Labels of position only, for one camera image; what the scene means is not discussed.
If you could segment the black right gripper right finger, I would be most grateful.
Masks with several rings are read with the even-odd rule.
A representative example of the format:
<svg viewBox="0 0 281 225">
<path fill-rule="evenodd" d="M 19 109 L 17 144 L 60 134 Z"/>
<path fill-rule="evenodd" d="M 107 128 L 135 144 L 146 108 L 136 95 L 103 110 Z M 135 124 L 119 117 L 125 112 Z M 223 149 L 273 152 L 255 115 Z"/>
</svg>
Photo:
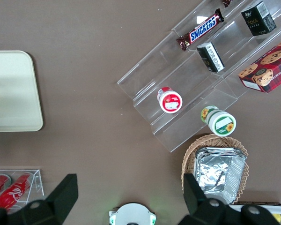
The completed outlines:
<svg viewBox="0 0 281 225">
<path fill-rule="evenodd" d="M 278 225 L 279 222 L 265 208 L 249 204 L 241 211 L 222 201 L 207 198 L 193 174 L 184 174 L 184 200 L 189 211 L 180 225 Z"/>
</svg>

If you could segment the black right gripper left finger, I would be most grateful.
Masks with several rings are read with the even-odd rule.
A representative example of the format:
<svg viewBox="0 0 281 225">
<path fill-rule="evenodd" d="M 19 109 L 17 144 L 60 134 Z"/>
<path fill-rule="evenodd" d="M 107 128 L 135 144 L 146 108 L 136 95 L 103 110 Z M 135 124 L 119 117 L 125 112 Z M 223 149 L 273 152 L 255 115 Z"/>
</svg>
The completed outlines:
<svg viewBox="0 0 281 225">
<path fill-rule="evenodd" d="M 77 174 L 68 174 L 44 200 L 8 214 L 0 209 L 0 225 L 61 225 L 78 199 Z"/>
</svg>

